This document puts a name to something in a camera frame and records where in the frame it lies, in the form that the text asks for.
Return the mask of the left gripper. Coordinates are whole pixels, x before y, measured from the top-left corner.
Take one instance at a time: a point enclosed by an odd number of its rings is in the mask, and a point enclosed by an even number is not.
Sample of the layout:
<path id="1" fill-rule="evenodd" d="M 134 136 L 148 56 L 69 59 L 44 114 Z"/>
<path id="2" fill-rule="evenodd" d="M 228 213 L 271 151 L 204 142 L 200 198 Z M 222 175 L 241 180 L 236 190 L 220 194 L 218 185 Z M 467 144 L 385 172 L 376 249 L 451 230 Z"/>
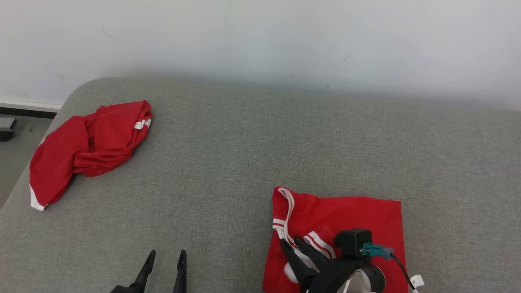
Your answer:
<path id="1" fill-rule="evenodd" d="M 135 281 L 129 286 L 115 286 L 110 293 L 144 293 L 149 275 L 151 274 L 156 257 L 156 250 L 151 250 L 141 271 L 138 273 Z M 177 276 L 173 293 L 187 292 L 187 252 L 182 249 L 177 260 Z"/>

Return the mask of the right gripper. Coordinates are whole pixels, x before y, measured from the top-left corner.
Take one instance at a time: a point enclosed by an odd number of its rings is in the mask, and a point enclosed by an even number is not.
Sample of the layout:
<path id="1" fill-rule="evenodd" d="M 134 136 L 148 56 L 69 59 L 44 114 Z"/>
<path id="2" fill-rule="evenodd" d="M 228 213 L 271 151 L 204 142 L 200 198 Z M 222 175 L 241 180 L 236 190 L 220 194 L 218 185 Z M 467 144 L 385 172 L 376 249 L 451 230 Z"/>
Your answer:
<path id="1" fill-rule="evenodd" d="M 313 248 L 302 238 L 295 237 L 298 250 L 309 258 L 297 256 L 294 248 L 285 239 L 280 245 L 295 278 L 304 293 L 336 293 L 355 273 L 369 265 L 368 260 L 332 260 Z"/>

